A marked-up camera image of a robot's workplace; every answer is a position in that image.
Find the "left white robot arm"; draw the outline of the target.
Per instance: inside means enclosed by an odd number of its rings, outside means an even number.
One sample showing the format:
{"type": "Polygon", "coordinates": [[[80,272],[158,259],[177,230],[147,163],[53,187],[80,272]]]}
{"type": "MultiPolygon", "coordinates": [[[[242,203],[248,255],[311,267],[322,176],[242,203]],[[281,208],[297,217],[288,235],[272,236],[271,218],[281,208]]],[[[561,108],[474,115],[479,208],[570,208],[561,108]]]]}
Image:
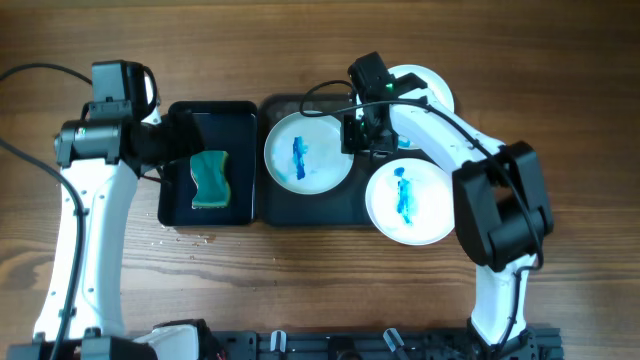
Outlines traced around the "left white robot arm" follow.
{"type": "Polygon", "coordinates": [[[62,210],[49,293],[29,344],[10,359],[197,359],[200,322],[125,336],[120,280],[128,212],[147,170],[202,151],[189,112],[91,117],[65,123],[55,140],[62,210]]]}

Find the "green yellow sponge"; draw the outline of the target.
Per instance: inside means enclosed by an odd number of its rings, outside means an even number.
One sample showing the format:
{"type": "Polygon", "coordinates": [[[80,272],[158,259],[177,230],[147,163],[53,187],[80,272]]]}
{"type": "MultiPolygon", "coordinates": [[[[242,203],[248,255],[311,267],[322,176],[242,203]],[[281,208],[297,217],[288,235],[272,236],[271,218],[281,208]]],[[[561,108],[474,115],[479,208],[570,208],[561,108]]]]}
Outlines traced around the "green yellow sponge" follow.
{"type": "Polygon", "coordinates": [[[194,209],[225,208],[231,200],[231,188],[226,178],[228,153],[208,150],[190,159],[191,177],[196,185],[192,199],[194,209]]]}

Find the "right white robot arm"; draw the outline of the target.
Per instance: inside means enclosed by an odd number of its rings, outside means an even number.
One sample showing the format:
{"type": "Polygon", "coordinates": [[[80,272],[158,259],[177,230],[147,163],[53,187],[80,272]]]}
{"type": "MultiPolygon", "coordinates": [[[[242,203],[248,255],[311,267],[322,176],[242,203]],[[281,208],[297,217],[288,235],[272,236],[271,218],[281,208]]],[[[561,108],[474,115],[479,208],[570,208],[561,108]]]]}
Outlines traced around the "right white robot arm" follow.
{"type": "Polygon", "coordinates": [[[526,328],[528,275],[544,264],[543,239],[554,220],[537,155],[525,142],[506,145],[447,108],[424,85],[354,87],[349,151],[397,149],[400,136],[449,177],[455,230],[476,265],[474,340],[491,355],[514,348],[526,328]]]}

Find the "white plate stained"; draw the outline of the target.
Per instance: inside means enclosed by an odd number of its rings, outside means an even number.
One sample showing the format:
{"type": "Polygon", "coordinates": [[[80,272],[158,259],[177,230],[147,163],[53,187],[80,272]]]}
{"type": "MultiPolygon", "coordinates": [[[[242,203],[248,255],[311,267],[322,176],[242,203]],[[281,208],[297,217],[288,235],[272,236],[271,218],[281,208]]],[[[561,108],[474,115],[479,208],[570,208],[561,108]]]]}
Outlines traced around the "white plate stained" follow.
{"type": "MultiPolygon", "coordinates": [[[[436,99],[444,105],[449,111],[455,112],[454,94],[444,79],[433,70],[413,64],[396,65],[388,68],[388,72],[395,78],[402,77],[409,73],[416,74],[419,78],[427,83],[427,87],[434,93],[436,99]]],[[[362,120],[364,110],[356,110],[356,120],[362,120]]],[[[419,150],[416,143],[410,141],[407,137],[399,135],[399,149],[402,150],[419,150]]]]}
{"type": "Polygon", "coordinates": [[[269,131],[264,161],[271,178],[301,195],[327,192],[346,179],[354,157],[341,150],[341,122],[332,116],[285,116],[269,131]]]}
{"type": "Polygon", "coordinates": [[[435,243],[455,226],[451,177],[426,160],[381,166],[368,181],[365,207],[382,234],[405,245],[435,243]]]}

